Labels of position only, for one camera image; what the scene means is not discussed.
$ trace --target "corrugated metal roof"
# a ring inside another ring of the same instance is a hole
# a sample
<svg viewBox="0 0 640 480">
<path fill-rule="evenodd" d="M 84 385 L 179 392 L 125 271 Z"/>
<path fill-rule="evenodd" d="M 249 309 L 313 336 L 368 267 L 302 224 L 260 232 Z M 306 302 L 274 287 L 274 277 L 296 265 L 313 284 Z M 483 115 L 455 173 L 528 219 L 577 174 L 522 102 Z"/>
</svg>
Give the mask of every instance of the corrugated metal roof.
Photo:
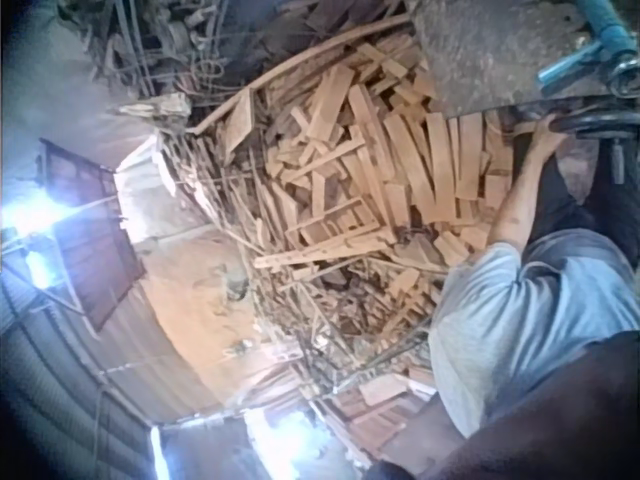
<svg viewBox="0 0 640 480">
<path fill-rule="evenodd" d="M 2 280 L 15 281 L 8 272 Z M 10 290 L 0 300 L 13 315 Z M 148 427 L 102 391 L 60 335 L 50 309 L 35 308 L 43 305 L 37 300 L 22 318 L 11 318 L 0 339 L 0 393 L 21 429 L 64 478 L 95 478 L 96 471 L 152 478 Z"/>
<path fill-rule="evenodd" d="M 152 423 L 171 423 L 218 406 L 167 339 L 139 285 L 118 305 L 98 339 L 77 315 L 60 313 L 58 325 L 74 348 Z"/>
</svg>

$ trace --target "pile of wood scraps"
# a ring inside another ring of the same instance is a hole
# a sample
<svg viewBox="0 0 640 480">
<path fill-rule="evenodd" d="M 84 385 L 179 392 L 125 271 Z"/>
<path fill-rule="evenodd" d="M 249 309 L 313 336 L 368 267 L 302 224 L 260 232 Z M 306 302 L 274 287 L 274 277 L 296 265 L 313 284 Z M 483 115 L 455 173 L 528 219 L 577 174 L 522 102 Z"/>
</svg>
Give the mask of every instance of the pile of wood scraps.
<svg viewBox="0 0 640 480">
<path fill-rule="evenodd" d="M 244 247 L 258 316 L 298 340 L 316 396 L 406 368 L 510 187 L 504 119 L 445 119 L 401 17 L 251 82 L 192 130 L 206 160 L 165 156 Z"/>
</svg>

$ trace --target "blue handle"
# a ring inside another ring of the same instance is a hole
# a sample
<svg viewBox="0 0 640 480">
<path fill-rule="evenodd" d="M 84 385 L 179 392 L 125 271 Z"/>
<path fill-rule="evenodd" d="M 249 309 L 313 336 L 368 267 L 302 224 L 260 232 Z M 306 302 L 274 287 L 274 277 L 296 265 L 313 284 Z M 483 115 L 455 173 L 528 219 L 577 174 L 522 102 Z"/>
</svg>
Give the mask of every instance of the blue handle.
<svg viewBox="0 0 640 480">
<path fill-rule="evenodd" d="M 544 70 L 540 70 L 538 82 L 542 88 L 552 85 L 581 64 L 592 61 L 600 53 L 600 50 L 602 50 L 602 43 L 599 40 L 582 47 Z"/>
</svg>

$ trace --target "bright light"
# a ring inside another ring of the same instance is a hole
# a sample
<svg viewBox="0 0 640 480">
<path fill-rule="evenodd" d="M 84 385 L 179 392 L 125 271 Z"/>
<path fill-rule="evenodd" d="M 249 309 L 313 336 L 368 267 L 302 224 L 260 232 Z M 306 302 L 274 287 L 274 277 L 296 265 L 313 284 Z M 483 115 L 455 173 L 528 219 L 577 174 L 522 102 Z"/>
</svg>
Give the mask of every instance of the bright light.
<svg viewBox="0 0 640 480">
<path fill-rule="evenodd" d="M 284 418 L 272 432 L 274 442 L 286 452 L 289 460 L 297 460 L 305 453 L 311 439 L 311 428 L 302 412 Z"/>
<path fill-rule="evenodd" d="M 245 422 L 254 440 L 254 448 L 273 480 L 297 480 L 298 472 L 291 465 L 290 452 L 276 441 L 264 412 L 249 410 L 244 414 Z"/>
<path fill-rule="evenodd" d="M 47 269 L 47 261 L 38 252 L 29 252 L 25 258 L 33 284 L 41 289 L 49 288 L 53 283 L 53 275 Z"/>
<path fill-rule="evenodd" d="M 26 237 L 46 230 L 66 217 L 71 210 L 51 200 L 44 190 L 38 190 L 26 202 L 9 205 L 5 212 L 5 221 L 7 225 L 14 226 L 21 237 Z"/>
<path fill-rule="evenodd" d="M 151 446 L 153 448 L 153 461 L 156 467 L 156 478 L 158 480 L 171 480 L 167 460 L 164 458 L 162 445 L 160 445 L 160 430 L 158 430 L 158 427 L 151 429 Z"/>
</svg>

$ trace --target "wooden stick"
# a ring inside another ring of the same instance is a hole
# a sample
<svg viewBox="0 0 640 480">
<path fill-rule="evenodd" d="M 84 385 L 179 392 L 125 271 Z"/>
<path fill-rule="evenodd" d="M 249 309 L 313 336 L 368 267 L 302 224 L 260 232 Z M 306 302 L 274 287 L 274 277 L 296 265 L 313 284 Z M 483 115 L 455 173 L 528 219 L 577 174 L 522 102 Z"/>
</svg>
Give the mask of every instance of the wooden stick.
<svg viewBox="0 0 640 480">
<path fill-rule="evenodd" d="M 242 93 L 247 89 L 258 90 L 269 82 L 275 80 L 280 75 L 287 73 L 289 70 L 297 67 L 302 62 L 305 62 L 316 55 L 320 55 L 321 53 L 327 52 L 333 48 L 340 47 L 347 43 L 358 40 L 362 37 L 366 37 L 367 35 L 371 35 L 374 33 L 382 32 L 384 30 L 388 30 L 393 27 L 397 27 L 398 25 L 403 25 L 410 21 L 408 14 L 396 15 L 394 17 L 388 18 L 386 20 L 381 20 L 379 22 L 372 23 L 370 25 L 363 25 L 361 27 L 356 27 L 353 30 L 349 30 L 348 32 L 343 33 L 342 35 L 335 36 L 320 45 L 316 45 L 308 50 L 305 50 L 298 55 L 291 57 L 289 60 L 281 63 L 277 67 L 269 70 L 264 75 L 256 78 L 249 85 L 244 87 L 238 93 L 236 93 L 229 100 L 220 105 L 217 109 L 211 112 L 207 118 L 205 118 L 202 122 L 200 122 L 197 126 L 193 128 L 187 129 L 187 132 L 193 133 L 195 135 L 201 135 L 212 123 L 220 120 L 224 115 L 229 113 L 233 107 L 238 103 L 238 101 L 242 98 Z"/>
<path fill-rule="evenodd" d="M 327 267 L 323 270 L 320 270 L 316 273 L 313 273 L 311 275 L 307 275 L 306 277 L 302 277 L 299 280 L 296 280 L 295 282 L 291 282 L 291 283 L 287 283 L 286 285 L 282 285 L 280 287 L 278 287 L 278 293 L 284 292 L 285 290 L 288 290 L 289 288 L 295 286 L 296 284 L 300 283 L 300 282 L 310 282 L 312 280 L 315 280 L 316 278 L 320 278 L 323 275 L 326 275 L 327 273 L 331 273 L 331 272 L 335 272 L 336 270 L 341 269 L 342 267 L 346 267 L 347 265 L 351 265 L 352 263 L 355 263 L 359 260 L 362 260 L 364 258 L 364 255 L 359 255 L 357 257 L 352 257 L 348 260 L 345 260 L 344 262 L 340 262 L 340 263 L 336 263 L 335 265 L 332 265 L 330 267 Z"/>
</svg>

